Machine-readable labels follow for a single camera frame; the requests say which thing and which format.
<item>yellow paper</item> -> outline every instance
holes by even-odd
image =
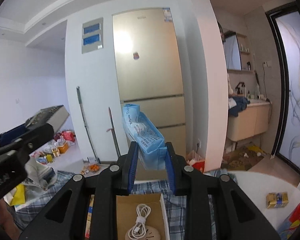
[[[10,206],[21,205],[26,202],[25,186],[19,184],[18,186],[16,186],[16,188],[17,188],[17,192],[14,194]]]

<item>brown rug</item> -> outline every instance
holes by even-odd
[[[221,168],[228,171],[247,171],[260,162],[265,155],[266,153],[258,146],[240,146],[233,152],[223,155]]]

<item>tile floor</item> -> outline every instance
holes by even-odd
[[[272,175],[279,179],[285,180],[297,187],[300,182],[300,175],[296,173],[289,165],[278,157],[270,160],[270,155],[267,154],[259,163],[253,166],[249,171],[260,172]]]

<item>black door frame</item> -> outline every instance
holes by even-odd
[[[282,37],[280,34],[280,30],[276,23],[276,18],[292,13],[292,12],[299,12],[300,7],[298,6],[297,2],[292,2],[275,8],[266,12],[267,19],[269,21],[275,44],[277,47],[279,63],[280,63],[280,74],[281,74],[281,106],[280,106],[280,116],[279,116],[279,123],[278,123],[278,130],[274,141],[274,146],[271,152],[271,155],[276,155],[283,161],[285,161],[290,167],[292,167],[296,172],[300,174],[300,168],[292,163],[289,159],[284,157],[279,153],[283,135],[285,132],[287,118],[288,118],[288,109],[289,109],[289,94],[290,94],[290,87],[289,87],[289,72],[288,72],[288,64],[287,64],[287,57],[284,50],[284,45],[282,41]]]

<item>blue window panel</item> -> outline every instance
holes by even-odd
[[[83,28],[83,34],[92,33],[100,30],[100,23]]]
[[[92,44],[92,43],[95,43],[97,41],[100,41],[100,34],[97,34],[97,35],[93,35],[93,36],[90,36],[88,38],[84,38],[83,39],[83,45],[89,45],[89,44]]]

